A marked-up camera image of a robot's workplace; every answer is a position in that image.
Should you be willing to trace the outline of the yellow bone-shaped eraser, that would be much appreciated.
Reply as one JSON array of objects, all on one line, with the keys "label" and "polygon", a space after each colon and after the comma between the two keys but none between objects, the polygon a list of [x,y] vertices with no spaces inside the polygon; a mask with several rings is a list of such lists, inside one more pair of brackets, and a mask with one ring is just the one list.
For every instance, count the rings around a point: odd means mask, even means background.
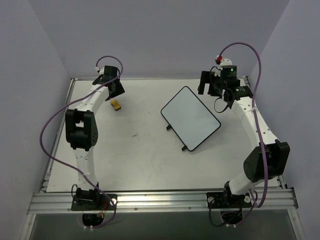
[{"label": "yellow bone-shaped eraser", "polygon": [[112,105],[112,107],[115,111],[118,111],[122,108],[116,99],[111,99],[110,104]]}]

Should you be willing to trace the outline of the small black-framed whiteboard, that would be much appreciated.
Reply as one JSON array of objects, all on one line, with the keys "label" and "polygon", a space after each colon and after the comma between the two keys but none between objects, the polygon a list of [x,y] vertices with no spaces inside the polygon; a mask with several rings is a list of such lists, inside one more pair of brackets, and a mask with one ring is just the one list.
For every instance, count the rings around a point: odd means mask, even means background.
[{"label": "small black-framed whiteboard", "polygon": [[182,87],[160,110],[167,122],[166,130],[172,130],[183,147],[193,152],[220,127],[221,122],[188,87]]}]

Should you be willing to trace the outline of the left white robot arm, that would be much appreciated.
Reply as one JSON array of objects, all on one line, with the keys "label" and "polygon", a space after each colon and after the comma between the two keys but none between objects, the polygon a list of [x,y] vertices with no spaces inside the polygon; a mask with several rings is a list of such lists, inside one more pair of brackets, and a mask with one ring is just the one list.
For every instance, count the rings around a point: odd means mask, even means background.
[{"label": "left white robot arm", "polygon": [[96,67],[99,75],[93,81],[89,96],[80,100],[74,109],[65,112],[66,141],[73,150],[78,173],[76,199],[82,201],[90,210],[100,206],[103,195],[97,190],[99,181],[95,174],[94,147],[98,143],[99,133],[96,113],[102,103],[125,92],[120,73],[115,66]]}]

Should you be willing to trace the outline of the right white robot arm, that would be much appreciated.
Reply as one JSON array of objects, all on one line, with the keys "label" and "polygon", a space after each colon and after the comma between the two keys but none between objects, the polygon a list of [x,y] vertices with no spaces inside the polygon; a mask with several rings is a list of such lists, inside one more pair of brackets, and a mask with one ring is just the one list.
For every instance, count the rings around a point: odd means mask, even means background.
[{"label": "right white robot arm", "polygon": [[226,102],[227,108],[238,117],[252,148],[243,162],[240,175],[225,184],[222,200],[225,205],[232,207],[240,201],[240,195],[284,173],[290,146],[272,133],[253,102],[252,90],[237,78],[235,65],[202,71],[198,94],[204,93],[206,84],[209,85],[208,94]]}]

